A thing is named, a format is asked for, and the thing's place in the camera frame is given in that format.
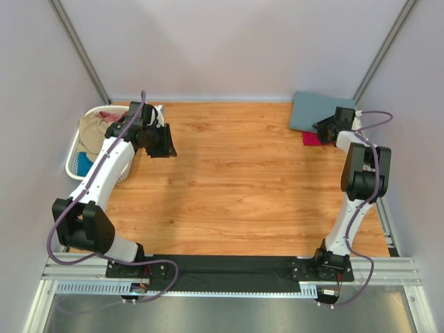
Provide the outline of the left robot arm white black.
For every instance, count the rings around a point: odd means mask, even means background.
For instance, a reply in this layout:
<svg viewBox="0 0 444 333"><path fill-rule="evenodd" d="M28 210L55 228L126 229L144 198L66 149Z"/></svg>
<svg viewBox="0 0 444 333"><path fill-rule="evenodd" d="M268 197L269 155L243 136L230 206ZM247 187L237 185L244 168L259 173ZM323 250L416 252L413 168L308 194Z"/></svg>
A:
<svg viewBox="0 0 444 333"><path fill-rule="evenodd" d="M105 136L101 152L85 179L67 199L58 198L52 206L55 220L50 235L57 235L61 245L86 250L93 257L120 264L136 265L139 245L117 234L105 210L118 178L137 150L144 149L151 158L175 157L170 125L116 127Z"/></svg>

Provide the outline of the grey-blue t-shirt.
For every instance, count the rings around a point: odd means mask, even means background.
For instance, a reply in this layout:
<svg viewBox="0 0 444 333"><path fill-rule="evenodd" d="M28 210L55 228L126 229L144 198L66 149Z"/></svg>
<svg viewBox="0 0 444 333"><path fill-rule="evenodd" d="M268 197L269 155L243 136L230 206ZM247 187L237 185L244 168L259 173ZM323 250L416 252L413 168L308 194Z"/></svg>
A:
<svg viewBox="0 0 444 333"><path fill-rule="evenodd" d="M316 132L313 125L334 115L337 107L355 108L353 99L334 98L313 92L297 91L289 120L291 130Z"/></svg>

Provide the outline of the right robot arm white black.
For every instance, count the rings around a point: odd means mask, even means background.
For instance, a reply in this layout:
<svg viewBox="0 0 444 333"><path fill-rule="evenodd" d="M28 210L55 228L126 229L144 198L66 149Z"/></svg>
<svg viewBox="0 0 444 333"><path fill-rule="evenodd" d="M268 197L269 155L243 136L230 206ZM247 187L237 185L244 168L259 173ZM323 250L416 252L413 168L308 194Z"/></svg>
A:
<svg viewBox="0 0 444 333"><path fill-rule="evenodd" d="M330 233L315 252L314 272L333 279L351 269L350 254L359 227L389 186L392 150L368 141L355 128L356 117L328 117L313 125L322 144L347 153L341 175L343 204Z"/></svg>

